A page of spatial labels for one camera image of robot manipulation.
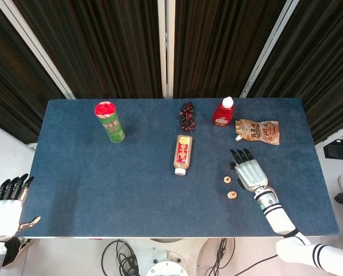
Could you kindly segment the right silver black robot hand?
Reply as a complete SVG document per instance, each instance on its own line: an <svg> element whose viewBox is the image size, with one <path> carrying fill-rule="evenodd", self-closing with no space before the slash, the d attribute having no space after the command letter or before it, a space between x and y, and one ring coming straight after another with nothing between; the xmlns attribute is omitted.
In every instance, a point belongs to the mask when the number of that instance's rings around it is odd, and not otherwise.
<svg viewBox="0 0 343 276"><path fill-rule="evenodd" d="M254 193L257 189L268 186L266 174L248 149L230 149L230 153L235 159L235 162L230 163L230 168L237 173L238 183L243 189Z"/></svg>

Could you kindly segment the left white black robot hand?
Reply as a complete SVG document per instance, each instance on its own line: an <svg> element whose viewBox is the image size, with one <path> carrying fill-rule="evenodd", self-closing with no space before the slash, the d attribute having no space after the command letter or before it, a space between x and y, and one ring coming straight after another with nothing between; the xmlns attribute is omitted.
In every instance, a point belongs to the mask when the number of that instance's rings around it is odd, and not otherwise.
<svg viewBox="0 0 343 276"><path fill-rule="evenodd" d="M20 222L24 203L34 177L24 174L7 179L0 185L0 242L10 240L17 232L35 226L40 220L36 216L30 222Z"/></svg>

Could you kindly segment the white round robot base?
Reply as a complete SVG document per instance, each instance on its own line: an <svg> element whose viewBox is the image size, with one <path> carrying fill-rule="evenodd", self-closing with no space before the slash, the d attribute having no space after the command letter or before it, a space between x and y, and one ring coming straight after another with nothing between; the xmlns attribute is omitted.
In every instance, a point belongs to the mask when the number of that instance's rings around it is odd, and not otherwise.
<svg viewBox="0 0 343 276"><path fill-rule="evenodd" d="M127 239L140 276L197 276L199 253L206 238Z"/></svg>

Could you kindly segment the brown spouted sauce pouch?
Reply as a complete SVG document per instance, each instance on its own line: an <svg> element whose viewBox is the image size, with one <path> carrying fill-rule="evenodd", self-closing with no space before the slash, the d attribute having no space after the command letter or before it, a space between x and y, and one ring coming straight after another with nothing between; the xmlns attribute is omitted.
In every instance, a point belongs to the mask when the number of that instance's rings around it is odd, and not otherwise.
<svg viewBox="0 0 343 276"><path fill-rule="evenodd" d="M236 141L262 141L270 145L280 144L280 127L277 121L255 122L248 119L236 120Z"/></svg>

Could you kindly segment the right white sleeved robot arm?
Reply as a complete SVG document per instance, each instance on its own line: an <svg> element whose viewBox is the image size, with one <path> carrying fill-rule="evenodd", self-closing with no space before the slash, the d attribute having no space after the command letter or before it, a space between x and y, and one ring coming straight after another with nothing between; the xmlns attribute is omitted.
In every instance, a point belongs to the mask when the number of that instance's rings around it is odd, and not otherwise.
<svg viewBox="0 0 343 276"><path fill-rule="evenodd" d="M276 252L281 260L343 276L343 250L327 244L312 244L292 223L272 188L258 188L254 199L272 230L283 237L276 243Z"/></svg>

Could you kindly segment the red ketchup squeeze bottle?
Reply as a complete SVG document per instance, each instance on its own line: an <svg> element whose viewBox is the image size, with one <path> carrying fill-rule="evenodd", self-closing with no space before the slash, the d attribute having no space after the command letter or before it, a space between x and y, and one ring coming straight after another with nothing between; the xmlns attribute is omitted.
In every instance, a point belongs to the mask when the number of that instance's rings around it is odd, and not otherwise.
<svg viewBox="0 0 343 276"><path fill-rule="evenodd" d="M234 101L232 97L226 97L222 100L213 114L212 123L217 127L228 126L233 118Z"/></svg>

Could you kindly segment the red label drink bottle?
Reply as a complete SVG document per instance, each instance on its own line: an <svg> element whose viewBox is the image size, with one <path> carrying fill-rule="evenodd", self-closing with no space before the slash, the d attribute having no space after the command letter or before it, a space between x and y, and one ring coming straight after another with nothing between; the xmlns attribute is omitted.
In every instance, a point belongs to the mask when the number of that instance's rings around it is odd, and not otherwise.
<svg viewBox="0 0 343 276"><path fill-rule="evenodd" d="M190 166L192 151L192 137L187 135L178 135L176 139L176 148L174 156L175 174L184 176Z"/></svg>

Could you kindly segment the dark red grape bunch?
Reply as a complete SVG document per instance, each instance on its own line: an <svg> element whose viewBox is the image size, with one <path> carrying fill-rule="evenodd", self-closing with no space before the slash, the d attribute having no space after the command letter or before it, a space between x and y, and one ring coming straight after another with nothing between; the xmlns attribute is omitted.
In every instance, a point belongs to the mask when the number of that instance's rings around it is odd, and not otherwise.
<svg viewBox="0 0 343 276"><path fill-rule="evenodd" d="M193 132L196 123L194 121L194 106L192 102L187 102L180 108L180 128L186 132Z"/></svg>

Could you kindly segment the black electronic box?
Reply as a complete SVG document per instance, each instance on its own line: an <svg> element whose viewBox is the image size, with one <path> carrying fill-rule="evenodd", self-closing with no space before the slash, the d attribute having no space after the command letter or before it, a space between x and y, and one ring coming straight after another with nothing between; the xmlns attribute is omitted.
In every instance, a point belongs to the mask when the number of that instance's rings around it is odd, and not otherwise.
<svg viewBox="0 0 343 276"><path fill-rule="evenodd" d="M336 139L323 148L325 158L343 160L343 140Z"/></svg>

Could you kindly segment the blue velvet table cloth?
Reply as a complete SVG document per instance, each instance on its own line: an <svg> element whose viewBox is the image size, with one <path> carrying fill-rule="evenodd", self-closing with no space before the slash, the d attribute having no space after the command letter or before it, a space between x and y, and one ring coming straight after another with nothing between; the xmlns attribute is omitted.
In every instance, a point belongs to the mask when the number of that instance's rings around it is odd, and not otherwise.
<svg viewBox="0 0 343 276"><path fill-rule="evenodd" d="M234 125L214 126L220 99L193 99L191 163L174 172L183 99L117 99L125 131L112 143L95 99L47 104L21 219L40 216L26 237L272 236L253 194L237 183L230 149L248 149L295 226L306 236L339 229L302 101L236 98L234 118L274 120L280 144L236 141ZM231 183L223 181L231 177ZM237 197L229 199L229 191Z"/></svg>

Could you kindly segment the green chips can red lid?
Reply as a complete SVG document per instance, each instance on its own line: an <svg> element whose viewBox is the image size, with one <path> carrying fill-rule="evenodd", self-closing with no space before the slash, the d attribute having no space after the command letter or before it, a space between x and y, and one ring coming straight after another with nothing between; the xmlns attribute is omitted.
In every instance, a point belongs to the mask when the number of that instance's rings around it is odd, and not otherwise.
<svg viewBox="0 0 343 276"><path fill-rule="evenodd" d="M111 142L120 143L124 140L125 132L119 121L115 104L109 101L100 102L96 105L94 113Z"/></svg>

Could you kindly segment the dark brown pleated curtain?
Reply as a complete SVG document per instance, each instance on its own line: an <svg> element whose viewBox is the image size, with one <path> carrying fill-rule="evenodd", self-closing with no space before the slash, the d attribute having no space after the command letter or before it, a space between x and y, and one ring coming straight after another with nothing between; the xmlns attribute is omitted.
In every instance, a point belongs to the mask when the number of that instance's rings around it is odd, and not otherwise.
<svg viewBox="0 0 343 276"><path fill-rule="evenodd" d="M157 0L10 0L72 94L161 98ZM173 96L238 97L286 0L175 0ZM343 127L343 0L299 0L248 97L299 98L319 142ZM64 94L0 9L0 128L38 139Z"/></svg>

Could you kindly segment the white metal frame post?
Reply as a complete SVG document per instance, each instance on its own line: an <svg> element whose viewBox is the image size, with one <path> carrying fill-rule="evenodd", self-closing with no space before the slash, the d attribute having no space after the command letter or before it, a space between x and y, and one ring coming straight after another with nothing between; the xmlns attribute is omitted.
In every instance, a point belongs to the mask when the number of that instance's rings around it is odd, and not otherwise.
<svg viewBox="0 0 343 276"><path fill-rule="evenodd" d="M57 88L66 99L76 99L62 74L40 43L39 39L31 29L24 16L19 11L13 0L0 0L0 10L17 31L24 43L28 46L32 54L36 57L43 69L53 80Z"/></svg>
<svg viewBox="0 0 343 276"><path fill-rule="evenodd" d="M161 85L164 98L174 97L175 0L157 0Z"/></svg>
<svg viewBox="0 0 343 276"><path fill-rule="evenodd" d="M245 86L240 94L240 98L246 98L251 91L254 83L256 82L258 76L260 75L266 61L271 55L278 39L284 31L287 23L289 22L292 14L294 13L300 0L286 0L285 4L259 54L259 57L256 60L256 63L253 69L250 72L250 75L245 83Z"/></svg>

